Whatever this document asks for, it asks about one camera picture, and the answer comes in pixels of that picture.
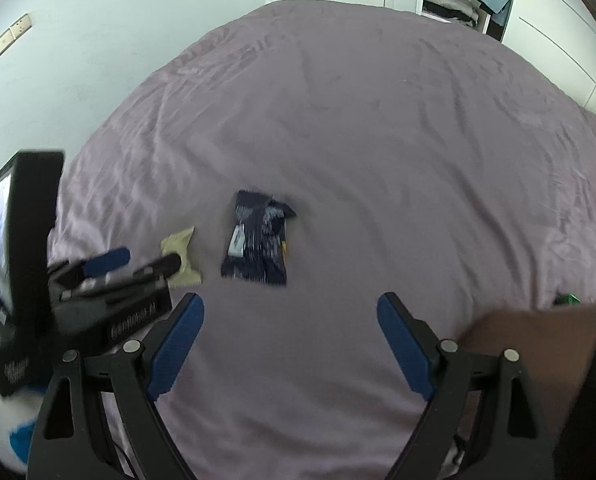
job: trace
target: purple bedsheet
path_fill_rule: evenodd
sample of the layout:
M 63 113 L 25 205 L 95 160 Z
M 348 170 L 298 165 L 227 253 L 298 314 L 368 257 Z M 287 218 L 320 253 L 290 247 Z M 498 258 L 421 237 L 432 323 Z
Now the purple bedsheet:
M 239 189 L 298 214 L 286 288 L 220 277 Z M 423 403 L 377 298 L 394 290 L 442 337 L 558 292 L 596 299 L 596 116 L 460 25 L 274 3 L 191 45 L 91 137 L 50 252 L 126 245 L 136 267 L 190 225 L 205 325 L 158 410 L 198 478 L 382 479 Z

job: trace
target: light switch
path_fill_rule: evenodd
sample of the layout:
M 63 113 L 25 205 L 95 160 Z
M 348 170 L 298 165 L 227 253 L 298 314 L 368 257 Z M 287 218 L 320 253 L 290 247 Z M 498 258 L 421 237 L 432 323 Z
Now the light switch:
M 2 56 L 2 53 L 8 49 L 14 41 L 14 34 L 11 32 L 11 29 L 8 28 L 4 31 L 2 36 L 0 36 L 0 56 Z
M 14 40 L 17 40 L 21 35 L 23 35 L 27 30 L 31 28 L 31 18 L 29 18 L 28 14 L 25 14 L 19 20 L 17 20 L 9 30 L 14 35 Z

